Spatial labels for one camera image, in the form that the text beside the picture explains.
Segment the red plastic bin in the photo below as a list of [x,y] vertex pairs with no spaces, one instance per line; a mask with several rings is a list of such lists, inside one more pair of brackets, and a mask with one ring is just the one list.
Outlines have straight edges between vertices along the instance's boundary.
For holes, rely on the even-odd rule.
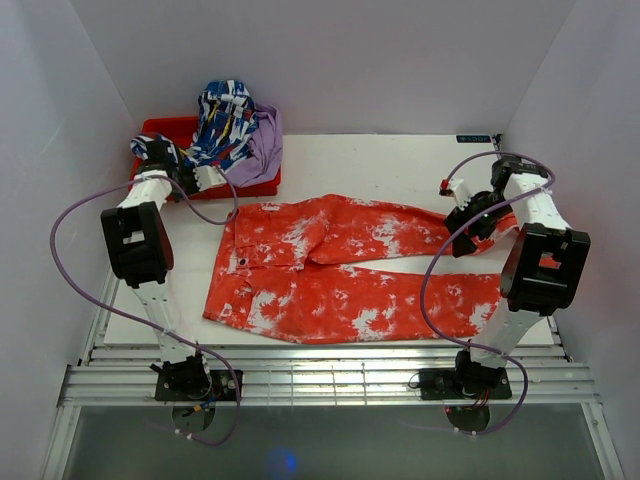
[[[172,140],[177,146],[186,148],[191,144],[197,126],[197,116],[151,118],[145,120],[142,124],[142,132],[161,134]],[[236,193],[239,198],[273,197],[278,193],[280,183],[281,169],[278,169],[276,176],[272,180],[248,187],[237,187]],[[192,195],[191,199],[218,200],[230,199],[231,197],[231,188],[228,185],[224,185]]]

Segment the red white tie-dye trousers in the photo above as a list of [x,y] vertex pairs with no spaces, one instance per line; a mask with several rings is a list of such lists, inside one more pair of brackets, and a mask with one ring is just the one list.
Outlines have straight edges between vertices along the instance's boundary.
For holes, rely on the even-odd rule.
[[329,194],[241,206],[222,235],[203,315],[300,344],[475,335],[496,310],[498,273],[424,276],[373,260],[431,256],[440,213]]

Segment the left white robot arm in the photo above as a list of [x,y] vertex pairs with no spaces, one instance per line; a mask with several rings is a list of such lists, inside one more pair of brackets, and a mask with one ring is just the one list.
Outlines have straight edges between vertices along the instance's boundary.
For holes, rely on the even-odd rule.
[[161,363],[151,369],[160,386],[188,399],[205,397],[212,376],[201,352],[171,335],[180,328],[180,313],[170,295],[169,272],[174,267],[170,240],[160,210],[167,200],[177,201],[181,192],[194,195],[204,183],[195,164],[170,139],[142,133],[131,142],[140,160],[126,198],[101,213],[111,267],[116,277],[140,300],[155,331]]

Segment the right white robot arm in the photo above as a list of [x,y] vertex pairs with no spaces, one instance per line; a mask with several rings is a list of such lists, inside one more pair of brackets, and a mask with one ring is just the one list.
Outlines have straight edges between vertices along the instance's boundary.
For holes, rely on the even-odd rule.
[[472,193],[453,175],[441,183],[441,195],[456,202],[444,220],[454,257],[477,252],[479,241],[496,232],[507,214],[514,215],[518,228],[500,275],[496,310],[457,354],[454,369],[435,381],[445,398],[455,393],[509,398],[507,355],[531,327],[568,308],[575,297],[591,239],[557,210],[549,190],[553,179],[539,163],[503,154],[492,165],[488,191]]

